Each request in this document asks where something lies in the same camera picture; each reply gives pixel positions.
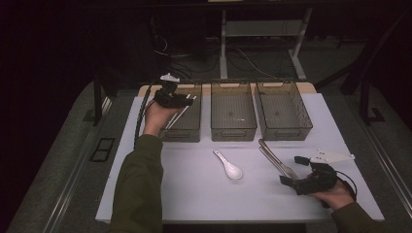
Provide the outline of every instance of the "metal tongs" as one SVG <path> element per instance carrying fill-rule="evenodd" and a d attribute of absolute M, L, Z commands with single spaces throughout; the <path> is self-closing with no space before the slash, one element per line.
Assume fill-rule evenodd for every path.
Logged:
<path fill-rule="evenodd" d="M 267 159 L 269 159 L 269 161 L 273 165 L 275 165 L 275 167 L 282 173 L 283 176 L 289 177 L 293 180 L 299 180 L 299 177 L 292 170 L 292 168 L 283 164 L 282 161 L 272 152 L 272 150 L 270 150 L 263 139 L 259 139 L 258 142 L 261 145 L 261 147 L 259 147 L 258 149 L 267 157 Z"/>

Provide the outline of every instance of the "green sleeve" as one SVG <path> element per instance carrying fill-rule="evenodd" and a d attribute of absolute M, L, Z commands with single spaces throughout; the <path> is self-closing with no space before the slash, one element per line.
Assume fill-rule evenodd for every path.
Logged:
<path fill-rule="evenodd" d="M 116 183 L 110 232 L 161 232 L 162 142 L 142 135 L 123 161 Z"/>
<path fill-rule="evenodd" d="M 394 232 L 384 222 L 373 220 L 356 202 L 335 211 L 331 216 L 342 233 Z"/>

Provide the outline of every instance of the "person's right hand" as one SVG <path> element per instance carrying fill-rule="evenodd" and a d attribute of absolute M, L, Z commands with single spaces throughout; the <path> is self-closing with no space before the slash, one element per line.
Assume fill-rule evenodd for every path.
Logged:
<path fill-rule="evenodd" d="M 146 106 L 145 128 L 143 134 L 158 136 L 162 126 L 166 124 L 170 117 L 178 113 L 181 109 L 166 109 L 152 100 Z"/>
<path fill-rule="evenodd" d="M 315 192 L 309 194 L 309 196 L 327 202 L 334 211 L 355 202 L 348 188 L 341 181 L 338 181 L 334 188 L 329 191 Z"/>

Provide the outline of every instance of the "gray plastic container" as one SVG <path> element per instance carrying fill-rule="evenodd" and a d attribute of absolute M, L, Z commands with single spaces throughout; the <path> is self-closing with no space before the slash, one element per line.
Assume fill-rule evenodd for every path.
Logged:
<path fill-rule="evenodd" d="M 296 83 L 257 80 L 255 100 L 266 141 L 303 141 L 313 128 Z"/>
<path fill-rule="evenodd" d="M 198 143 L 200 142 L 202 82 L 180 82 L 175 93 L 190 94 L 190 99 L 194 96 L 196 99 L 170 129 L 162 128 L 160 130 L 160 138 L 163 142 Z"/>
<path fill-rule="evenodd" d="M 252 141 L 257 125 L 249 81 L 212 80 L 212 141 Z"/>

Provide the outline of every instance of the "table surface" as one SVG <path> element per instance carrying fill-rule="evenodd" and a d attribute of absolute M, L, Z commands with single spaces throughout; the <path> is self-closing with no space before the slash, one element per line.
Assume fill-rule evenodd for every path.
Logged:
<path fill-rule="evenodd" d="M 346 154 L 350 152 L 322 94 L 316 93 L 313 85 L 309 83 L 298 83 L 298 87 L 314 125 L 313 129 L 305 141 L 266 143 L 300 178 L 305 178 L 310 173 L 310 167 L 295 164 L 294 156 L 311 157 L 317 149 Z M 258 139 L 261 138 L 259 127 L 252 142 L 212 142 L 209 123 L 211 98 L 210 94 L 207 94 L 207 86 L 203 89 L 206 91 L 202 98 L 201 141 L 164 143 L 163 146 L 161 160 L 164 175 L 161 188 L 164 222 L 330 221 L 330 210 L 322 208 L 313 198 L 297 196 L 293 189 L 280 184 L 279 171 L 258 150 Z M 131 107 L 96 215 L 97 220 L 110 222 L 116 180 L 125 156 L 133 150 L 142 99 L 143 97 L 136 97 Z M 236 181 L 229 179 L 213 150 L 219 150 L 228 161 L 242 169 L 243 177 Z M 358 187 L 358 202 L 372 218 L 384 219 L 355 161 L 338 162 L 331 166 L 355 181 Z"/>

